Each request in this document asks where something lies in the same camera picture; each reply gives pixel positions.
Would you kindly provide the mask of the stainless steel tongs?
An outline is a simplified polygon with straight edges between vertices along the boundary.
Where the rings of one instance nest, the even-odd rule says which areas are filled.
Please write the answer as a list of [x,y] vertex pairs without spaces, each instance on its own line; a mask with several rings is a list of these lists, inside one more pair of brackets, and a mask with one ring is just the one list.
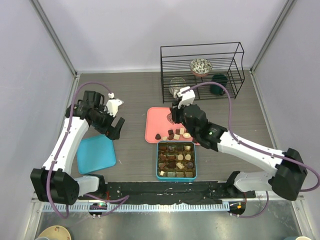
[[171,123],[171,124],[174,124],[175,122],[173,121],[173,118],[172,118],[172,114],[169,113],[167,116],[166,116],[167,120]]

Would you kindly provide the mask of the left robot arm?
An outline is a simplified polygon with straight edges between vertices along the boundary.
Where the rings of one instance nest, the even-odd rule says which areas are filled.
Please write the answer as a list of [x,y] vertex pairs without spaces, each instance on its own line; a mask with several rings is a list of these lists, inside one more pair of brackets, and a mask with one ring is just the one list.
[[73,205],[78,197],[90,194],[100,200],[107,192],[105,179],[101,175],[89,174],[73,178],[71,176],[72,164],[85,133],[89,127],[109,138],[118,140],[125,122],[120,118],[112,126],[119,107],[124,103],[115,98],[113,93],[104,95],[86,90],[83,98],[66,109],[63,131],[48,159],[41,168],[31,171],[30,179],[41,202]]

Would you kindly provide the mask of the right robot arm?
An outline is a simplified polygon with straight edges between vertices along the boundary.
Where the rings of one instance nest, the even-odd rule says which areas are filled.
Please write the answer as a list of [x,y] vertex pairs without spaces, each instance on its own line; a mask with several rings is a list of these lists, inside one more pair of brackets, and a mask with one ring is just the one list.
[[297,150],[272,149],[231,134],[227,128],[210,122],[196,104],[179,106],[174,101],[170,114],[172,121],[182,124],[202,147],[238,157],[262,170],[232,172],[225,186],[230,197],[236,198],[248,191],[273,191],[283,199],[297,199],[308,174]]

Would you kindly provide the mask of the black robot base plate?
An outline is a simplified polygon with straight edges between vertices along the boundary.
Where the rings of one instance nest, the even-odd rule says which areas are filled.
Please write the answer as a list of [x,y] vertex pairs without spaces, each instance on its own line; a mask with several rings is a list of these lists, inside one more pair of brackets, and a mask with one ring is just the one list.
[[117,200],[129,196],[129,205],[205,205],[219,204],[226,199],[254,199],[256,193],[227,191],[227,184],[218,181],[194,182],[108,182],[104,193],[93,193],[102,199]]

